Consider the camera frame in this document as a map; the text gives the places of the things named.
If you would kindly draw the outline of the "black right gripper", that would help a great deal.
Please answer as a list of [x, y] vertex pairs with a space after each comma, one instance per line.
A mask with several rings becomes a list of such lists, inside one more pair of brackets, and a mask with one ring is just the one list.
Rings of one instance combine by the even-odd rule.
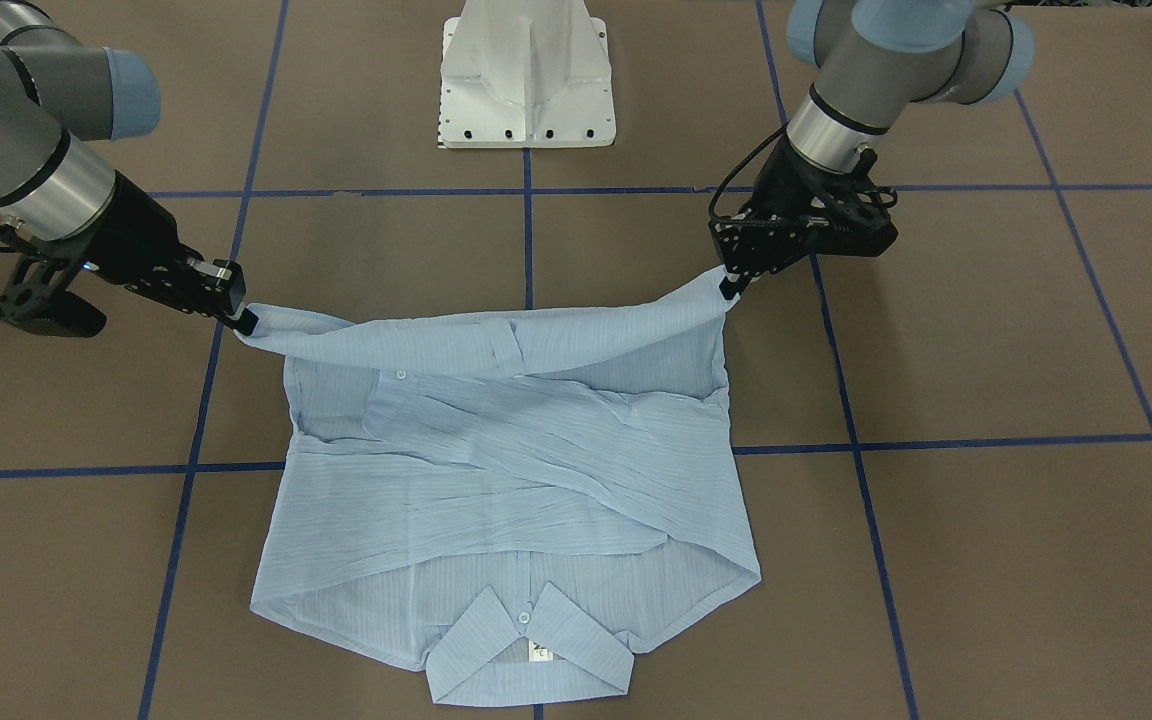
[[187, 247], [177, 220], [122, 173], [115, 174], [108, 204], [90, 229], [86, 262], [104, 281], [185, 314], [221, 319], [238, 336], [255, 332], [259, 318], [241, 309], [247, 291], [241, 265], [209, 262]]

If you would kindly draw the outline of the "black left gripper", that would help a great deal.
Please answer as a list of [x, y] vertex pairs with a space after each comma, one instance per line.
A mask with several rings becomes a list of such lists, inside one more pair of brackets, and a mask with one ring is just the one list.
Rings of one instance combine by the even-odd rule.
[[[768, 152], [748, 200], [736, 213], [718, 213], [732, 182]], [[737, 162], [708, 200], [708, 232], [723, 265], [719, 291], [737, 300], [756, 278], [776, 274], [809, 252], [806, 232], [836, 222], [842, 176], [799, 154], [786, 135], [771, 135]]]

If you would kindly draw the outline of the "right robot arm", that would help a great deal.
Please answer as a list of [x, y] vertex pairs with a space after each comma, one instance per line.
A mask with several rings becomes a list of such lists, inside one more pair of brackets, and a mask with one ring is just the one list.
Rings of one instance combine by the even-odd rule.
[[0, 252], [15, 255], [0, 323], [94, 338], [108, 319], [70, 290], [79, 273], [241, 334], [238, 263], [207, 260], [177, 220], [93, 143], [156, 131], [160, 88], [129, 51], [88, 46], [32, 1], [0, 1]]

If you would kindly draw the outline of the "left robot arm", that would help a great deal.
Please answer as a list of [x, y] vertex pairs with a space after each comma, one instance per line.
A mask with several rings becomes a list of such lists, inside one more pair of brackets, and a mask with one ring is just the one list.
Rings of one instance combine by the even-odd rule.
[[741, 209], [723, 215], [721, 192], [708, 200], [726, 300], [809, 256], [876, 258], [890, 249], [899, 197], [870, 170], [902, 111], [996, 101], [1036, 59], [1032, 31], [1001, 1], [797, 1], [786, 41], [817, 77], [791, 118], [751, 151], [764, 164]]

